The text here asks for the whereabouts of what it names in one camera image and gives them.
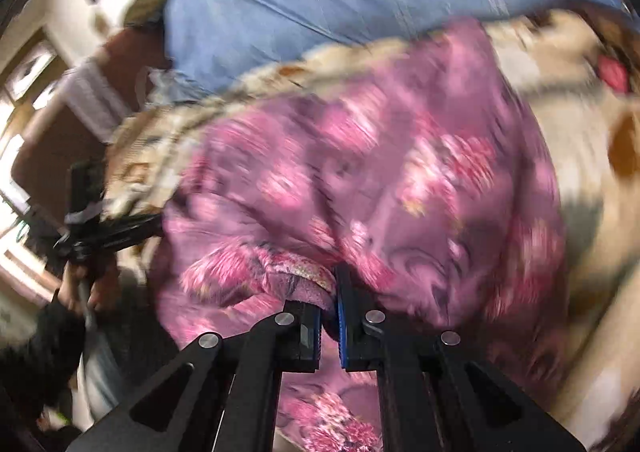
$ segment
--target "pink blanket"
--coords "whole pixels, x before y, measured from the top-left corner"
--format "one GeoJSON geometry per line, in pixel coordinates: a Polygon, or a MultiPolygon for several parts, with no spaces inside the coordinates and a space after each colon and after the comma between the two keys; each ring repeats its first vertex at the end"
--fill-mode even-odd
{"type": "MultiPolygon", "coordinates": [[[[565,284],[554,169],[474,21],[352,81],[207,128],[165,209],[150,283],[186,345],[247,331],[285,299],[333,312],[345,259],[386,308],[456,329],[539,400],[561,366],[565,284]]],[[[375,376],[285,375],[278,425],[310,452],[380,448],[375,376]]]]}

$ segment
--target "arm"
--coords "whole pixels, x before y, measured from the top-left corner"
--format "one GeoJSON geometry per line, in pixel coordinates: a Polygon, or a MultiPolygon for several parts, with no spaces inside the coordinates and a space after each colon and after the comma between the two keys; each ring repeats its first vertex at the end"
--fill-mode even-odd
{"type": "MultiPolygon", "coordinates": [[[[36,332],[24,344],[0,350],[0,383],[18,413],[35,420],[43,405],[53,405],[76,372],[84,349],[84,318],[78,295],[84,269],[67,265],[62,286],[38,315],[36,332]]],[[[92,288],[94,309],[113,304],[118,294],[118,269],[111,259],[92,288]]]]}
{"type": "Polygon", "coordinates": [[[38,315],[36,333],[24,344],[0,351],[0,381],[18,413],[35,420],[53,405],[78,368],[84,320],[56,294],[38,315]]]}

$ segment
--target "red patch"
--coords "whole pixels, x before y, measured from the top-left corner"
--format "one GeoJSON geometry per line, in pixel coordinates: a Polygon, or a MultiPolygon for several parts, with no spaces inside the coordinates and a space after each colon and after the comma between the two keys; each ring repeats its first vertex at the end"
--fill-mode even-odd
{"type": "Polygon", "coordinates": [[[629,74],[625,66],[607,55],[598,56],[598,77],[617,93],[629,93],[629,74]]]}

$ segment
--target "metal screw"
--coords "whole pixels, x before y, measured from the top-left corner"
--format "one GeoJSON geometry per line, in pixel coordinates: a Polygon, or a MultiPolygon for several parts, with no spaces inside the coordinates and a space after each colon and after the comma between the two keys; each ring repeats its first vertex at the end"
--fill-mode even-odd
{"type": "Polygon", "coordinates": [[[377,309],[372,309],[371,311],[367,311],[364,318],[366,318],[367,322],[371,324],[380,324],[381,322],[385,321],[386,317],[385,317],[385,314],[382,313],[382,311],[379,311],[377,309]]]}
{"type": "Polygon", "coordinates": [[[440,335],[440,340],[446,346],[457,346],[460,344],[460,335],[455,331],[445,331],[440,335]]]}
{"type": "Polygon", "coordinates": [[[293,324],[295,319],[296,318],[292,314],[287,313],[286,311],[278,313],[275,318],[278,326],[288,326],[289,324],[293,324]]]}
{"type": "Polygon", "coordinates": [[[198,338],[198,344],[200,347],[204,347],[204,349],[211,349],[215,347],[220,342],[218,335],[213,333],[205,333],[200,338],[198,338]]]}

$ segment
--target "blue gripper pad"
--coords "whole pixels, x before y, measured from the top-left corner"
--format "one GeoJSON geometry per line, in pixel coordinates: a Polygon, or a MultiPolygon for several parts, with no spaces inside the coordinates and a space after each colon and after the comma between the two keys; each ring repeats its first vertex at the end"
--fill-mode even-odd
{"type": "Polygon", "coordinates": [[[344,320],[344,304],[338,296],[338,327],[340,330],[340,341],[338,342],[338,352],[340,354],[340,367],[347,367],[347,324],[344,320]]]}
{"type": "Polygon", "coordinates": [[[316,347],[314,349],[314,356],[316,360],[318,360],[318,364],[320,363],[321,337],[322,337],[322,321],[320,317],[320,310],[318,310],[318,314],[316,315],[316,323],[314,324],[314,339],[316,342],[316,347]]]}

